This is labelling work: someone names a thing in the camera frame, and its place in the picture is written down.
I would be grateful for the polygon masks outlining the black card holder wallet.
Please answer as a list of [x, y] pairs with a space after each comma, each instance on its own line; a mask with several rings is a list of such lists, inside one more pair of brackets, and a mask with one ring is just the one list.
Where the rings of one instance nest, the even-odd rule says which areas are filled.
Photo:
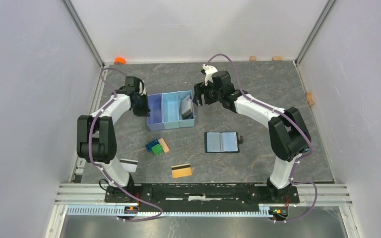
[[235, 131], [205, 132], [205, 153], [239, 153], [243, 136]]

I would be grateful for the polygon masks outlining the silver credit card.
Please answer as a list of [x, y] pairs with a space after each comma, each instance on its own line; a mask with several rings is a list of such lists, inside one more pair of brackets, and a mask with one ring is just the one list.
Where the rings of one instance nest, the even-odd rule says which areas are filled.
[[129, 173], [135, 173], [138, 165], [138, 161], [129, 159], [120, 159], [120, 164]]

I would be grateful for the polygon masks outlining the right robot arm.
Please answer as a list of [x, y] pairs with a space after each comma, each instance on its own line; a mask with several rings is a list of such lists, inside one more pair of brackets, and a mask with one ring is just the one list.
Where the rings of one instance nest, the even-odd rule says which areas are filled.
[[280, 202], [291, 187], [294, 164], [311, 146], [311, 136], [300, 111], [295, 107], [272, 106], [256, 100], [245, 90], [235, 89], [227, 71], [204, 65], [201, 73], [204, 81], [194, 85], [194, 104], [219, 102], [223, 108], [247, 116], [268, 129], [276, 159], [267, 180], [266, 194], [270, 201]]

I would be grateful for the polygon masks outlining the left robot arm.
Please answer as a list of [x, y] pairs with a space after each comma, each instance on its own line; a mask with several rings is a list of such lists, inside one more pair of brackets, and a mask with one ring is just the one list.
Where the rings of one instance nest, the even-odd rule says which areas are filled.
[[127, 111], [137, 117], [150, 114], [144, 82], [127, 76], [124, 86], [115, 90], [100, 109], [77, 119], [76, 152], [97, 167], [111, 186], [117, 186], [117, 196], [124, 202], [132, 201], [136, 189], [130, 185], [131, 175], [117, 158], [117, 140], [114, 125]]

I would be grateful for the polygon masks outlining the gold credit card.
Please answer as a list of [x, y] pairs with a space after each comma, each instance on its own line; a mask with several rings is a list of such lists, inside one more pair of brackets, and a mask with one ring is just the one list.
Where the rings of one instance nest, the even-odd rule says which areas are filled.
[[192, 175], [191, 165], [189, 163], [171, 166], [171, 172], [172, 178], [174, 179]]

